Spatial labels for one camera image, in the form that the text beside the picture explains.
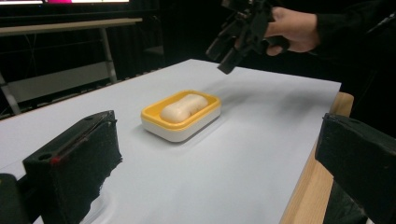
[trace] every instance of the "white table surface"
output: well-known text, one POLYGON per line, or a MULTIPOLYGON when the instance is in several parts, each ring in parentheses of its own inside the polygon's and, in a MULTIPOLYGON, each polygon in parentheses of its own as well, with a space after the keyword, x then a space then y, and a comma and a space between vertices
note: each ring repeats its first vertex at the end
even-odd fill
POLYGON ((0 121, 0 172, 91 114, 114 110, 123 162, 86 223, 278 223, 341 84, 188 60, 0 121), (222 102, 218 119, 182 143, 147 132, 140 112, 197 90, 222 102))

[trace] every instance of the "white soap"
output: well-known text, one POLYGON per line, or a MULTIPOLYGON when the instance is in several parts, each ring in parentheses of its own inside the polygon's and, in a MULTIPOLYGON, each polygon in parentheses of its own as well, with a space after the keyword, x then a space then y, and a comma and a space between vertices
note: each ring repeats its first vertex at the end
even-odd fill
POLYGON ((207 105, 208 101, 204 96, 188 94, 180 100, 164 107, 160 117, 167 122, 180 123, 207 105))

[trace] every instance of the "person's arm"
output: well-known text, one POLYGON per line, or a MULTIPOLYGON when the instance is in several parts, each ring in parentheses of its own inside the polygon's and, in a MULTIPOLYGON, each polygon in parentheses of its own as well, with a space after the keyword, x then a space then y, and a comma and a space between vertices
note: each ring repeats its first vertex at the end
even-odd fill
POLYGON ((332 54, 352 49, 395 10, 395 0, 376 0, 348 7, 342 14, 317 14, 320 45, 314 52, 332 54))
MULTIPOLYGON (((394 10, 395 0, 363 2, 342 14, 311 14, 274 7, 275 21, 269 23, 264 37, 283 35, 290 41, 289 50, 295 52, 343 52, 394 10)), ((279 46, 269 46, 267 54, 277 55, 280 51, 279 46)))

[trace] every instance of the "yellow soap dish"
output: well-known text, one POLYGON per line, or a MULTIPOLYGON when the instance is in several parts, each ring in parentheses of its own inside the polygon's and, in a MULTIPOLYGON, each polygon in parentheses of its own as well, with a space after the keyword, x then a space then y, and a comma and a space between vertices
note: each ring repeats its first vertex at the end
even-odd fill
POLYGON ((218 97, 200 91, 186 90, 162 99, 161 101, 145 107, 141 112, 143 127, 170 142, 181 142, 192 136, 206 126, 210 121, 220 115, 221 101, 218 97), (179 123, 163 120, 161 111, 182 99, 188 94, 198 94, 206 98, 208 105, 179 123))

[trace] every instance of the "human hand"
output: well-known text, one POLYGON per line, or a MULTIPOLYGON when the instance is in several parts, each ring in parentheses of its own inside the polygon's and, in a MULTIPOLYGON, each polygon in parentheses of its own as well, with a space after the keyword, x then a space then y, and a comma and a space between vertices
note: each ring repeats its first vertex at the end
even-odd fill
MULTIPOLYGON (((288 50, 294 52, 308 52, 320 44, 317 31, 317 16, 289 10, 283 7, 272 9, 275 21, 268 23, 265 37, 282 35, 290 42, 288 50)), ((267 54, 275 56, 282 51, 280 46, 269 46, 267 54)))

